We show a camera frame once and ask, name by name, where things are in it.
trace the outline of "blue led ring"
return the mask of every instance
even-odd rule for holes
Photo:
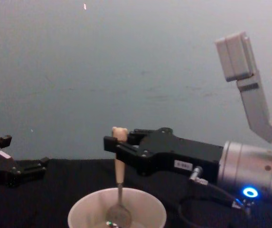
[[[255,198],[258,196],[257,190],[254,188],[251,188],[251,187],[245,188],[243,190],[243,193],[245,196],[250,197],[250,198]]]

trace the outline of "bolt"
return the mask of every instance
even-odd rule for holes
[[[264,169],[267,170],[267,171],[270,171],[270,170],[271,170],[271,166],[266,165],[266,166],[264,167]]]

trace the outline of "bowl rim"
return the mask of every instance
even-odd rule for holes
[[[98,190],[98,191],[94,191],[92,193],[89,193],[88,195],[86,196],[83,196],[81,199],[79,199],[73,206],[72,208],[70,209],[69,213],[68,213],[68,217],[67,217],[67,221],[68,221],[68,226],[70,228],[72,228],[72,222],[71,222],[71,216],[72,216],[72,212],[74,211],[74,209],[80,204],[82,203],[83,200],[91,197],[92,195],[94,194],[98,194],[99,192],[103,192],[103,191],[112,191],[112,190],[115,190],[117,188],[108,188],[108,189],[101,189],[101,190]],[[124,187],[123,188],[124,190],[128,190],[128,191],[134,191],[134,192],[139,192],[139,193],[144,193],[144,194],[147,194],[147,195],[150,195],[153,199],[155,199],[155,201],[157,202],[157,204],[160,205],[160,207],[162,208],[162,212],[163,212],[163,221],[161,223],[161,227],[164,227],[165,226],[165,223],[166,223],[166,220],[167,220],[167,214],[166,214],[166,210],[165,210],[165,207],[164,205],[161,203],[161,201],[153,196],[152,194],[148,193],[148,192],[145,192],[145,191],[142,191],[140,189],[133,189],[133,188],[126,188]]]

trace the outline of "label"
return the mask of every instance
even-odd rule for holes
[[[11,158],[11,156],[6,154],[4,151],[0,151],[0,155],[3,156],[6,159]]]
[[[192,163],[188,163],[188,162],[185,162],[185,161],[179,161],[179,160],[175,160],[174,167],[180,168],[180,169],[183,169],[183,170],[189,170],[189,171],[193,170],[193,164]]]

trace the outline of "black table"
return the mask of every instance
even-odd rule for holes
[[[0,186],[0,228],[67,228],[68,213],[80,198],[110,187],[115,187],[113,160],[51,159],[44,179],[16,188]],[[177,213],[179,200],[189,192],[185,176],[158,172],[142,177],[126,167],[125,187],[146,191],[163,203],[167,211],[165,228],[187,227]],[[190,201],[185,213],[201,225],[226,228],[231,221],[243,227],[240,211],[212,202]],[[255,206],[251,227],[272,227],[271,204]]]

